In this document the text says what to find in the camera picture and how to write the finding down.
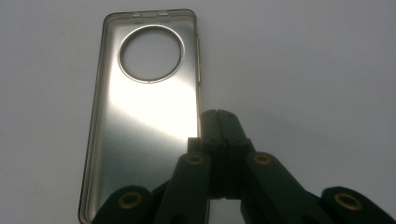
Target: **white background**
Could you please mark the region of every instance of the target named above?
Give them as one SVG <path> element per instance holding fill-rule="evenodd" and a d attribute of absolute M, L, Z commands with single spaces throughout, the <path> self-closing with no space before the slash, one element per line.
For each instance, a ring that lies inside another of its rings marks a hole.
<path fill-rule="evenodd" d="M 168 8 L 197 14 L 203 111 L 234 112 L 307 190 L 352 188 L 396 218 L 395 1 L 8 0 L 0 223 L 78 223 L 103 19 Z M 242 223 L 224 202 L 211 223 Z"/>

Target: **white surface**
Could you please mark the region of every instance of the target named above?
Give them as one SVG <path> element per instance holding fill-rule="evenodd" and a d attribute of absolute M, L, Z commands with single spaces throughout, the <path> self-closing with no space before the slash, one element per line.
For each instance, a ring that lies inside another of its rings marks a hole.
<path fill-rule="evenodd" d="M 0 223 L 78 223 L 102 21 L 166 8 L 198 16 L 203 111 L 234 112 L 313 193 L 396 217 L 396 2 L 17 0 L 0 3 Z"/>

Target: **clamp jaw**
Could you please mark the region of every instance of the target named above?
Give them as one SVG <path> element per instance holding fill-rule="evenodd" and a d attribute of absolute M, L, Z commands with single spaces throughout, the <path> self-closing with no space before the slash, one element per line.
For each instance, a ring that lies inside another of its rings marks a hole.
<path fill-rule="evenodd" d="M 129 186 L 114 192 L 92 224 L 204 224 L 210 199 L 241 200 L 247 224 L 396 223 L 352 189 L 306 191 L 273 155 L 256 151 L 236 115 L 201 115 L 201 137 L 190 138 L 172 178 L 150 192 Z"/>

